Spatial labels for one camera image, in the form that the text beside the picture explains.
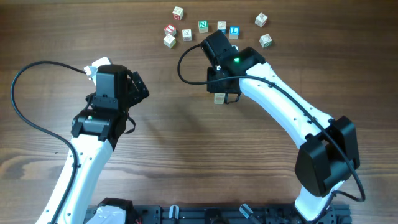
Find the yellow top wooden block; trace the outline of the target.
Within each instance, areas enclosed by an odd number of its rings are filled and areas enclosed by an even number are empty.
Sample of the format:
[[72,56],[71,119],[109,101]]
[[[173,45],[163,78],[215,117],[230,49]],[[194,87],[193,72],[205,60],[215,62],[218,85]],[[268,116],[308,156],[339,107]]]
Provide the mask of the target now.
[[225,94],[224,93],[215,93],[214,101],[224,101]]

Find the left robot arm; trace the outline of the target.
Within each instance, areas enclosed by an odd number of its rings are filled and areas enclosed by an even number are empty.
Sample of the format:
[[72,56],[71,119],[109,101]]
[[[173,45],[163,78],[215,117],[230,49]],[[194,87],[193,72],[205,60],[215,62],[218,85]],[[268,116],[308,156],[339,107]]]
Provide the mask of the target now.
[[95,92],[72,121],[72,152],[38,223],[83,223],[95,186],[119,137],[127,134],[130,107],[149,96],[137,72],[122,65],[87,67]]

